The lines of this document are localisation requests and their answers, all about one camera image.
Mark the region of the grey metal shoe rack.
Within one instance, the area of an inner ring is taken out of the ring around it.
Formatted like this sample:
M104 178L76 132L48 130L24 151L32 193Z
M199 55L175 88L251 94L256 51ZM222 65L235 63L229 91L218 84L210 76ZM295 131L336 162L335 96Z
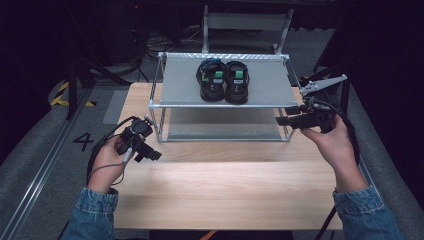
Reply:
M250 83L245 104L201 98L196 72L208 58L247 65ZM284 54L161 53L148 103L157 140L289 141L294 131L280 127L276 118L297 104L290 71Z

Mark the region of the yellow and black floor tape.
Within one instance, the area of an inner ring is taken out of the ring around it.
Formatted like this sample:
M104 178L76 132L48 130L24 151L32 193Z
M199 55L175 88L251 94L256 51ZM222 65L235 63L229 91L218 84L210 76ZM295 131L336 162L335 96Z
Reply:
M65 93L65 91L67 90L67 88L69 87L69 82L68 81L64 81L59 89L56 92L56 95L54 96L53 100L50 102L51 106L55 106L55 105L60 105L60 106L68 106L69 105L69 101L68 100L63 100L62 96Z

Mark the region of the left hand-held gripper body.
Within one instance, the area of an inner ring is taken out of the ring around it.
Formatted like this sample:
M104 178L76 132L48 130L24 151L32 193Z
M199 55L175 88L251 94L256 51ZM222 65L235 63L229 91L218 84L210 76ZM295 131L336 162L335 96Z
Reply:
M126 153L129 149L136 152L139 147L147 145L145 140L153 133L153 122L148 116L145 116L144 119L132 116L130 120L132 121L131 125L120 134L122 145L117 150L119 155Z

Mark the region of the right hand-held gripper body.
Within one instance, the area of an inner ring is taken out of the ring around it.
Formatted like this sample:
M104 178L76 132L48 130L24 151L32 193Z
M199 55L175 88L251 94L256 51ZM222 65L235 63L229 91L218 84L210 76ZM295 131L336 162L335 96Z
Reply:
M345 81L347 76L342 74L339 77L324 80L309 80L305 86L299 89L303 103L299 105L298 115L287 115L293 118L296 123L293 129L306 129L319 127L322 133L332 130L333 117L343 116L343 111L335 99L335 95L330 92L330 88Z

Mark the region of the person's left hand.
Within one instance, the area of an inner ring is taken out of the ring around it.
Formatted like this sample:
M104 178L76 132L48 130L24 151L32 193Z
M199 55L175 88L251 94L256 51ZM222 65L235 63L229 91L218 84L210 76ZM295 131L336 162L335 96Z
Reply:
M106 193L115 181L123 174L127 162L132 158L132 152L122 155L117 153L122 145L119 136L110 138L97 154L93 171L89 176L87 187L93 191Z

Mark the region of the metal floor rail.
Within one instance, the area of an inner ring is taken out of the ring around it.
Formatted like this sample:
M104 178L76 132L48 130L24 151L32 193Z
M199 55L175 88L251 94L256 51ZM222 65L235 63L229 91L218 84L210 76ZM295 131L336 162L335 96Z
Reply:
M74 110L73 115L62 125L53 145L39 167L36 175L27 187L22 200L6 225L3 233L0 235L0 240L15 240L18 236L18 233L24 225L54 166L56 165L58 156L65 144L65 141L67 140L92 92L92 89L83 89L81 91L80 96L77 98L76 109Z

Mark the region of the grey metal frame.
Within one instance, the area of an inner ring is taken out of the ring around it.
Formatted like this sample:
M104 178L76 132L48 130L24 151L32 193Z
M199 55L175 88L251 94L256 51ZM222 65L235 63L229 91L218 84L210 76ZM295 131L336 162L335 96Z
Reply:
M208 5L203 12L202 52L209 52L209 30L262 30L279 31L277 43L272 45L275 54L281 54L293 18L293 9L284 14L222 13L211 12Z

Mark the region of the black sandal with blue straps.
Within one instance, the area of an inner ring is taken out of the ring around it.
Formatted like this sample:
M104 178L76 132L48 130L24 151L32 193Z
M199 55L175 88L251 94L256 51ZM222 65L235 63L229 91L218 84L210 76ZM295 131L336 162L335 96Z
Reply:
M228 62L225 81L225 100L232 104L245 104L248 101L250 81L247 65L240 61Z
M226 65L217 58L208 58L201 62L196 72L200 86L200 96L204 101L216 102L224 98Z

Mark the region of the person's right hand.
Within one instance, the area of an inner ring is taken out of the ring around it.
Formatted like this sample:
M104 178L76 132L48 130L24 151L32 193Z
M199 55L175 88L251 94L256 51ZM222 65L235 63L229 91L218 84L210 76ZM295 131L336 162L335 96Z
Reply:
M332 167L336 190L339 193L353 192L368 187L355 159L347 127L341 117L334 118L334 128L328 133L319 133L312 129L302 129L301 133L313 141L323 158Z

